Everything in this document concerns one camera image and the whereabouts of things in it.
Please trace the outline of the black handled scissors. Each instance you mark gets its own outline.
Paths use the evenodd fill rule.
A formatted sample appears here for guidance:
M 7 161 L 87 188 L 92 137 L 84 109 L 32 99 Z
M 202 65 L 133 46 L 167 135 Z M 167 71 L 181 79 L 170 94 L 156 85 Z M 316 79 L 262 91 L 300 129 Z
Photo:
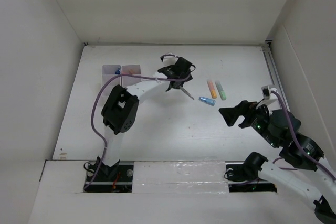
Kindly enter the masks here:
M 180 86 L 180 90 L 183 93 L 185 93 L 189 98 L 191 98 L 192 100 L 194 100 L 194 97 L 183 86 Z

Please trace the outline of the blue correction tape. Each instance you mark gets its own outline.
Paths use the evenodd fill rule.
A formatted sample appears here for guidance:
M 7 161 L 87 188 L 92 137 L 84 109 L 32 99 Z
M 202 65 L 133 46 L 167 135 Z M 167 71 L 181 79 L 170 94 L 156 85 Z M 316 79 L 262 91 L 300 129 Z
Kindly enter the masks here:
M 198 100 L 210 106 L 214 106 L 216 103 L 215 100 L 206 97 L 199 97 Z

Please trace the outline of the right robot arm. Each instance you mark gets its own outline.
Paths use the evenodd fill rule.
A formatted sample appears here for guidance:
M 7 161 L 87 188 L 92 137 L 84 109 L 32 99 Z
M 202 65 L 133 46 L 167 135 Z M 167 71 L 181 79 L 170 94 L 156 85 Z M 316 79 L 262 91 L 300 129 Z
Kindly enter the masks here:
M 220 108 L 227 126 L 239 117 L 239 128 L 252 128 L 273 148 L 280 148 L 279 158 L 304 173 L 311 185 L 296 178 L 286 169 L 276 166 L 266 156 L 251 152 L 239 165 L 230 167 L 226 178 L 247 184 L 266 180 L 285 187 L 298 196 L 322 223 L 335 223 L 335 172 L 327 168 L 323 150 L 311 138 L 299 133 L 301 122 L 285 109 L 269 111 L 263 101 L 240 102 L 232 108 Z

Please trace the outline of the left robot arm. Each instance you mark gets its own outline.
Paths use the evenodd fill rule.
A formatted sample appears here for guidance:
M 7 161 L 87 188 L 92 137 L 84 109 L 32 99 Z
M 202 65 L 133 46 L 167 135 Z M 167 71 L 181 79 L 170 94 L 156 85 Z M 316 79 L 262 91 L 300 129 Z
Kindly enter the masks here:
M 185 58 L 173 54 L 163 55 L 160 59 L 163 60 L 165 57 L 174 57 L 176 62 L 160 68 L 151 77 L 120 74 L 108 80 L 99 91 L 91 112 L 91 127 L 102 138 L 104 148 L 101 157 L 97 158 L 96 168 L 93 172 L 94 178 L 100 177 L 112 181 L 117 176 L 121 143 L 124 134 L 135 123 L 138 107 L 141 103 L 171 89 L 187 93 L 183 85 L 192 80 L 192 72 L 196 69 L 195 65 Z M 142 81 L 127 87 L 118 84 L 112 88 L 101 111 L 104 124 L 104 133 L 101 134 L 94 126 L 93 116 L 104 89 L 118 77 L 130 77 Z

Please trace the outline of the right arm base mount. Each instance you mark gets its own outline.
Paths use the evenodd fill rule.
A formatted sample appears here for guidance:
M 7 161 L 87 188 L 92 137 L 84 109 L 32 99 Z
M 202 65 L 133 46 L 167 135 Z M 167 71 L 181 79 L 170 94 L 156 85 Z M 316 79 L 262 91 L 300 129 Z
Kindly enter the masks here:
M 240 171 L 242 163 L 226 164 L 224 178 L 228 181 L 230 193 L 276 193 L 273 183 L 260 178 L 249 178 Z

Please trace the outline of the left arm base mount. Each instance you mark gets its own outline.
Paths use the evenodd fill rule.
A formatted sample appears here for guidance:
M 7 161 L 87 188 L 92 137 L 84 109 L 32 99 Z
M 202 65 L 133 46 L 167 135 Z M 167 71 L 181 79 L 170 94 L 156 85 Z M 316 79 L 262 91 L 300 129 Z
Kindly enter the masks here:
M 87 193 L 131 193 L 133 186 L 134 162 L 121 162 L 117 171 L 111 178 L 105 176 L 101 171 L 90 183 L 96 169 L 96 164 L 85 162 L 83 165 L 86 171 L 84 191 Z

